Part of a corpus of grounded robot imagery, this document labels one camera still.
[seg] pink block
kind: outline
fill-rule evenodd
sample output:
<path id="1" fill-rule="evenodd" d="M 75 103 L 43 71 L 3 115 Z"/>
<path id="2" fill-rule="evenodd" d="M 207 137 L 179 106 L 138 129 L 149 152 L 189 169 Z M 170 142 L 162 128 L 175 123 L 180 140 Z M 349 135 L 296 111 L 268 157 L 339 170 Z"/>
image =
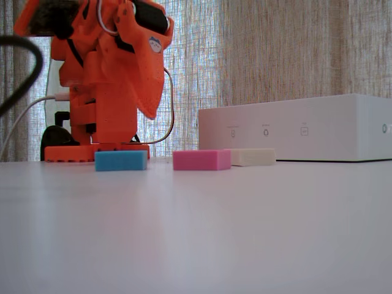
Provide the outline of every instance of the pink block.
<path id="1" fill-rule="evenodd" d="M 174 170 L 228 170 L 231 152 L 226 150 L 187 150 L 173 152 Z"/>

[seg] robot sticker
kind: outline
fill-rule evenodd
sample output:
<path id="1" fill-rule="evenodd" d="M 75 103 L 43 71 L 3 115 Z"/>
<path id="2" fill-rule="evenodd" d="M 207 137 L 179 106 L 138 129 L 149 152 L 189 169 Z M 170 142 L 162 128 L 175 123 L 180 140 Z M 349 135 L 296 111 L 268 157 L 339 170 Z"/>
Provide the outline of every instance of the robot sticker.
<path id="1" fill-rule="evenodd" d="M 160 53 L 162 51 L 162 45 L 160 44 L 160 41 L 158 39 L 151 37 L 149 38 L 148 42 L 151 49 L 153 49 L 153 52 Z"/>

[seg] white block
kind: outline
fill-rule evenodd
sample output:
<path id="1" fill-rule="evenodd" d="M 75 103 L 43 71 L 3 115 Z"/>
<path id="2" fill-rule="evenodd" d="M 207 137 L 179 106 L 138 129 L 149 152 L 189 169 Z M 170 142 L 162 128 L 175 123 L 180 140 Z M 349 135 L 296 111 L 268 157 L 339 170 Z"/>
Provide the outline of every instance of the white block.
<path id="1" fill-rule="evenodd" d="M 251 165 L 272 165 L 276 162 L 275 149 L 230 149 L 232 165 L 246 167 Z"/>

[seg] sheer curtain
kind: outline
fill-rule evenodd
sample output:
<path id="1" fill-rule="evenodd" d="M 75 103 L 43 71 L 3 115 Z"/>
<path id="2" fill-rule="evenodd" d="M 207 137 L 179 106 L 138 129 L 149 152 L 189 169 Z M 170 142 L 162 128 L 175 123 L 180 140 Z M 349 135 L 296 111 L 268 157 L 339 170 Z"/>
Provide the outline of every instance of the sheer curtain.
<path id="1" fill-rule="evenodd" d="M 165 66 L 175 83 L 176 123 L 167 140 L 152 146 L 153 156 L 197 148 L 200 108 L 348 92 L 391 97 L 390 0 L 156 2 L 165 6 L 176 25 L 173 42 L 165 52 Z M 42 45 L 46 53 L 47 46 Z M 1 64 L 6 60 L 9 72 L 10 61 L 1 50 Z M 49 91 L 58 89 L 55 72 L 51 70 L 54 82 L 48 85 Z M 4 84 L 4 71 L 1 78 Z M 12 83 L 7 81 L 6 85 L 12 89 Z M 35 89 L 29 100 L 45 94 L 44 80 Z M 50 103 L 46 107 L 47 121 L 53 124 L 56 108 L 64 106 Z M 166 83 L 157 119 L 150 121 L 139 114 L 138 134 L 142 140 L 165 133 L 169 111 Z M 2 138 L 13 118 L 10 113 L 2 120 Z M 14 138 L 13 146 L 29 138 L 28 144 L 16 152 L 20 157 L 10 154 L 9 160 L 39 158 L 38 139 L 45 122 L 41 105 L 31 112 L 27 122 Z"/>
<path id="2" fill-rule="evenodd" d="M 2 0 L 0 2 L 0 34 L 12 35 L 13 24 L 21 12 L 23 0 Z M 0 118 L 0 147 L 8 134 L 15 118 L 28 103 L 45 95 L 49 66 L 50 40 L 31 38 L 40 47 L 44 56 L 43 71 L 34 86 L 17 105 Z M 4 101 L 16 89 L 34 68 L 34 56 L 26 50 L 12 47 L 0 48 L 0 102 Z M 40 138 L 45 127 L 44 105 L 32 108 L 20 122 L 12 136 L 3 160 L 24 161 L 39 160 Z"/>

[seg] table surface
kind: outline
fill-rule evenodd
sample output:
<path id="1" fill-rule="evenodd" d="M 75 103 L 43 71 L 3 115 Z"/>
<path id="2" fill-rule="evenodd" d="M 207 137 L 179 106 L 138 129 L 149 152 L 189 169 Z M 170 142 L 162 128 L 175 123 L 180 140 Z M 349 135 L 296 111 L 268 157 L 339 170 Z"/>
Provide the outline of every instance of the table surface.
<path id="1" fill-rule="evenodd" d="M 0 164 L 0 293 L 392 293 L 392 162 Z"/>

